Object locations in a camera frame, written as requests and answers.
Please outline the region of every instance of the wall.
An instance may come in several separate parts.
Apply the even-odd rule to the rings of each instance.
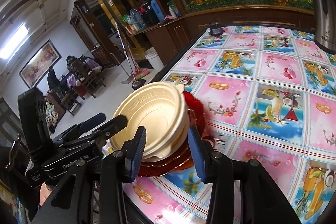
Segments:
[[[54,70],[57,77],[60,77],[67,70],[66,59],[68,55],[80,57],[82,54],[87,54],[87,47],[82,42],[81,38],[78,36],[74,28],[65,20],[58,23],[57,26],[52,28],[45,35],[41,36],[38,41],[34,43],[34,46],[31,48],[30,52],[28,52],[25,57],[18,61],[16,67],[11,71],[11,74],[8,77],[2,91],[0,91],[5,101],[15,112],[16,115],[18,115],[17,98],[20,94],[28,90],[25,82],[23,82],[23,80],[19,76],[19,72],[48,39],[51,40],[51,42],[62,57],[54,65]],[[47,93],[49,89],[47,83],[47,75],[45,75],[40,80],[37,88],[43,94]]]

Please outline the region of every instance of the picture frame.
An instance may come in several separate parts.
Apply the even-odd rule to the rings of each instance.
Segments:
[[[56,64],[61,58],[61,55],[49,39],[24,65],[19,75],[31,89],[38,85],[47,74],[48,68]]]

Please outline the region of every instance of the white bucket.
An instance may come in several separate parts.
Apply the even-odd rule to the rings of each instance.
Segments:
[[[161,70],[163,68],[163,63],[155,51],[154,47],[151,47],[149,50],[145,52],[145,58],[152,65],[153,69]]]

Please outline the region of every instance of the fluorescent light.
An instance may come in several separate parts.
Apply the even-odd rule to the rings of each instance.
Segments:
[[[28,29],[24,24],[22,24],[16,33],[8,40],[6,45],[0,50],[0,58],[8,59],[17,49],[17,47],[22,46],[22,44],[19,44],[26,37],[26,35],[28,35]]]

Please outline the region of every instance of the screw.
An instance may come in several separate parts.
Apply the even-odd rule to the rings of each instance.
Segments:
[[[215,151],[215,152],[212,152],[212,156],[214,157],[214,158],[220,158],[221,156],[222,156],[222,153],[221,152],[218,152],[218,151]]]
[[[120,158],[124,153],[121,151],[121,150],[118,150],[118,151],[114,151],[113,152],[113,156],[115,158]]]
[[[258,166],[259,165],[259,161],[256,160],[256,159],[251,159],[250,160],[250,165],[252,165],[252,166]]]
[[[76,165],[77,165],[78,167],[83,166],[84,164],[85,164],[85,160],[77,160],[77,161],[76,161]]]

